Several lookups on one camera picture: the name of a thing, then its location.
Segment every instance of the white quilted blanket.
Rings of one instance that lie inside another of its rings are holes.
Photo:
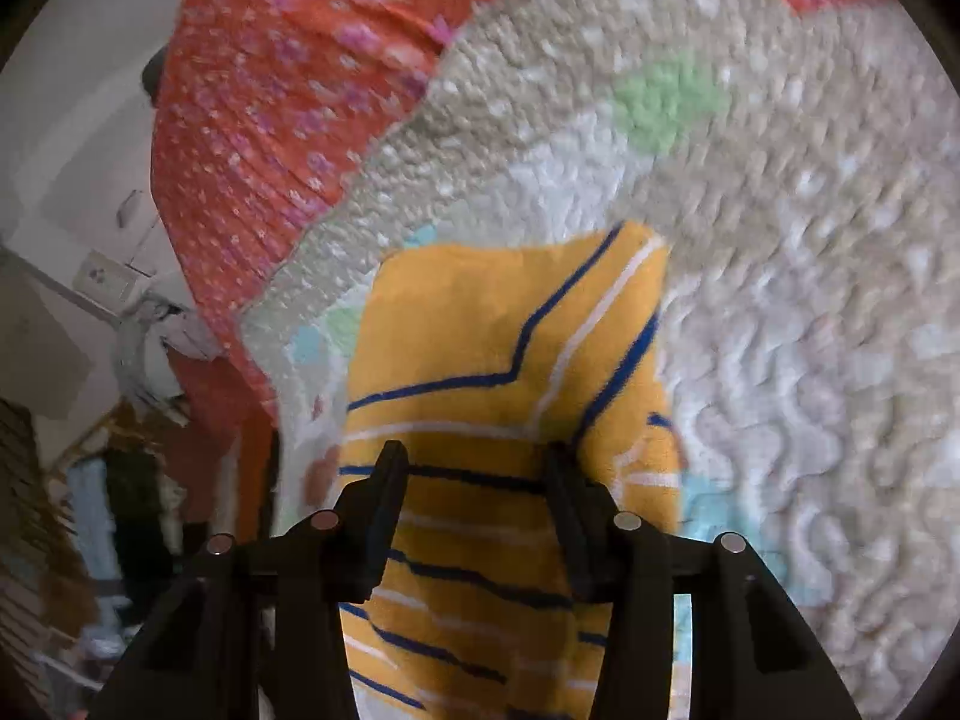
[[[673,245],[683,532],[750,538],[864,715],[895,715],[960,615],[958,124],[896,4],[498,2],[246,314],[280,396],[277,528],[338,440],[385,250],[636,218]]]

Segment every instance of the electrical outlet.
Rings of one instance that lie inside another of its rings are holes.
[[[109,312],[120,314],[133,294],[137,276],[132,268],[92,251],[73,277],[73,289]]]

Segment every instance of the white wall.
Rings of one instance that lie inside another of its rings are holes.
[[[13,258],[0,263],[0,305],[0,331],[6,330],[0,368],[30,376],[30,386],[0,376],[0,397],[32,409],[40,462],[49,466],[119,398],[110,361],[115,332]],[[10,332],[18,322],[26,332]]]
[[[90,250],[128,263],[154,225],[139,78],[179,1],[51,0],[0,73],[0,241],[66,289]]]

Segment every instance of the blue stripe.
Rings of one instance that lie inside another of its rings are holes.
[[[397,389],[387,389],[387,391],[383,392],[374,392],[373,394],[365,395],[362,398],[354,400],[347,406],[347,411],[351,412],[354,409],[361,409],[363,406],[368,406],[371,403],[381,403],[385,400],[398,400],[413,395],[423,395],[426,392],[437,392],[443,389],[464,389],[467,386],[500,386],[517,381],[517,376],[520,376],[520,367],[523,365],[523,356],[526,354],[527,347],[530,346],[530,338],[533,336],[536,326],[541,322],[541,319],[543,319],[546,314],[549,314],[560,300],[576,286],[577,282],[587,274],[596,264],[597,260],[604,255],[604,252],[611,247],[622,228],[623,223],[619,223],[611,229],[603,242],[601,242],[592,255],[584,261],[584,264],[576,269],[576,271],[573,271],[570,278],[566,279],[566,281],[560,285],[560,288],[547,298],[546,303],[541,305],[539,309],[536,309],[529,319],[526,320],[523,327],[520,328],[520,336],[517,338],[517,346],[514,349],[514,357],[510,364],[510,370],[502,373],[452,376],[448,379],[438,379],[432,382],[423,382],[422,384],[401,386]]]
[[[341,466],[340,468],[341,476],[370,476],[372,473],[373,466]],[[499,476],[465,469],[443,469],[440,466],[410,466],[410,475],[422,476],[426,479],[448,479],[494,490],[509,490],[511,493],[531,493],[531,495],[546,493],[543,480],[523,479],[520,476]]]
[[[647,424],[653,427],[665,427],[668,430],[673,429],[673,422],[661,413],[651,412],[647,418]]]
[[[584,642],[584,644],[596,644],[598,647],[607,646],[607,637],[603,634],[591,634],[588,631],[579,631],[577,632],[577,640]]]
[[[393,688],[387,688],[387,685],[381,685],[380,683],[374,682],[370,677],[364,677],[358,671],[350,669],[350,675],[354,680],[366,685],[371,690],[376,690],[377,693],[383,693],[385,696],[390,696],[391,698],[397,699],[397,701],[407,704],[408,707],[414,707],[414,709],[426,709],[423,704],[421,704],[417,699],[410,698],[410,696],[405,696],[400,690],[394,690]]]
[[[573,608],[573,601],[559,593],[544,592],[529,587],[517,587],[515,584],[498,584],[496,581],[487,579],[483,574],[467,568],[417,562],[416,560],[410,560],[398,549],[391,549],[389,557],[391,560],[401,562],[409,567],[410,571],[416,576],[473,584],[496,595],[497,598],[522,604],[525,607],[536,608],[537,610],[553,610],[554,608],[570,610],[570,608]]]
[[[387,642],[387,644],[400,647],[401,650],[406,650],[407,652],[412,652],[416,655],[423,655],[425,658],[433,658],[437,661],[443,661],[445,664],[456,666],[464,672],[467,672],[467,674],[471,675],[472,677],[479,677],[481,680],[493,680],[501,685],[505,685],[507,683],[507,678],[505,676],[496,670],[488,668],[487,666],[466,664],[453,653],[443,649],[442,647],[435,647],[432,644],[424,644],[422,641],[412,640],[411,638],[404,637],[403,635],[394,634],[393,632],[384,631],[382,628],[378,628],[375,624],[373,624],[373,622],[371,622],[371,619],[368,617],[366,611],[363,611],[361,608],[356,607],[355,605],[341,604],[340,608],[347,613],[367,620],[367,622],[370,623],[370,627],[376,631],[376,635]]]
[[[583,440],[584,435],[587,434],[587,430],[593,427],[593,423],[596,422],[604,409],[620,394],[621,389],[626,386],[627,381],[630,381],[630,377],[634,375],[634,371],[637,369],[640,360],[643,359],[643,355],[647,353],[647,349],[649,349],[650,344],[653,343],[655,335],[656,311],[651,314],[650,319],[647,319],[647,323],[640,331],[640,334],[634,339],[634,342],[630,344],[630,348],[627,349],[627,353],[616,367],[613,376],[608,379],[607,384],[603,385],[603,389],[597,392],[597,396],[590,401],[584,410],[580,424],[573,434],[573,438],[570,440],[570,445],[572,445],[574,449],[580,445],[580,441]]]

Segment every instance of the white stripe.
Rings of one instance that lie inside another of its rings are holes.
[[[390,668],[400,668],[400,666],[397,666],[397,664],[390,660],[390,656],[385,652],[381,652],[380,650],[376,649],[376,647],[363,644],[363,642],[357,641],[355,638],[349,637],[347,634],[344,634],[344,644],[349,644],[354,650],[360,650],[362,653],[367,653],[367,655],[372,655],[375,658],[380,659],[384,662],[384,664],[390,666]]]
[[[438,704],[441,707],[451,707],[452,709],[464,709],[466,712],[473,712],[480,717],[486,718],[486,720],[503,720],[504,718],[503,712],[491,712],[467,699],[442,696],[439,693],[432,693],[429,690],[420,689],[416,690],[416,694],[418,694],[421,699],[424,699],[424,701],[429,701],[432,704]]]
[[[613,484],[610,485],[610,495],[616,504],[623,508],[623,469],[640,459],[640,453],[646,445],[646,437],[640,436],[626,452],[613,456]]]
[[[59,523],[59,526],[61,526],[61,528],[64,528],[64,530],[67,530],[70,533],[75,533],[77,531],[77,526],[74,524],[72,519],[69,519],[67,517],[61,517],[58,514],[56,516],[56,522]]]
[[[680,474],[661,471],[637,471],[627,475],[628,485],[648,488],[680,488]]]
[[[526,434],[520,428],[502,425],[481,425],[473,422],[453,422],[446,419],[429,419],[420,422],[394,422],[389,425],[347,433],[341,442],[361,442],[368,439],[380,439],[395,433],[454,433],[458,436],[469,436],[474,439],[521,440]]]
[[[536,440],[536,437],[539,435],[539,423],[541,419],[544,418],[546,410],[550,408],[550,405],[557,398],[557,395],[560,394],[560,386],[563,384],[566,369],[569,367],[570,360],[573,359],[573,355],[576,353],[580,344],[589,336],[594,327],[597,327],[597,324],[603,319],[604,314],[606,314],[611,305],[613,305],[613,301],[618,298],[623,288],[627,286],[627,282],[630,281],[632,276],[637,272],[637,269],[643,264],[644,260],[663,244],[664,241],[661,237],[654,235],[646,244],[640,247],[640,250],[630,258],[630,262],[627,262],[627,265],[624,266],[624,269],[622,269],[616,277],[616,281],[611,284],[611,287],[594,306],[593,311],[590,312],[584,323],[577,328],[576,332],[570,336],[565,343],[563,349],[560,351],[560,355],[557,357],[557,362],[555,362],[553,370],[550,371],[550,379],[547,383],[546,392],[541,396],[541,399],[539,399],[534,408],[534,412],[527,421],[525,428],[527,437]]]
[[[417,611],[422,611],[424,614],[430,617],[431,622],[433,622],[433,624],[438,628],[447,628],[450,631],[464,631],[468,632],[469,634],[484,635],[485,637],[491,637],[494,640],[499,641],[501,644],[511,647],[517,646],[517,636],[511,632],[507,632],[490,625],[484,625],[483,623],[469,622],[459,617],[446,617],[441,614],[434,613],[434,611],[431,610],[431,608],[429,608],[429,606],[423,601],[416,598],[411,598],[409,595],[404,595],[396,590],[390,590],[387,589],[387,587],[379,586],[373,589],[373,595],[379,596],[380,598],[386,598],[388,601],[393,601],[395,604],[404,605],[406,608],[414,608]]]
[[[51,669],[56,669],[59,673],[64,674],[66,677],[69,677],[71,680],[74,680],[77,685],[83,685],[84,688],[90,688],[91,690],[102,690],[104,687],[103,683],[95,682],[88,677],[85,677],[83,674],[78,674],[72,668],[67,665],[62,664],[60,661],[55,661],[51,656],[44,655],[42,653],[37,653],[34,656],[38,662],[50,666]]]
[[[597,690],[595,680],[567,680],[566,686],[574,690],[589,690],[591,693]]]
[[[470,525],[466,522],[429,517],[427,514],[414,514],[414,512],[401,512],[400,522],[416,525],[419,528],[456,533],[457,536],[476,536],[515,546],[539,547],[550,543],[555,538],[553,528],[524,531],[509,525]]]

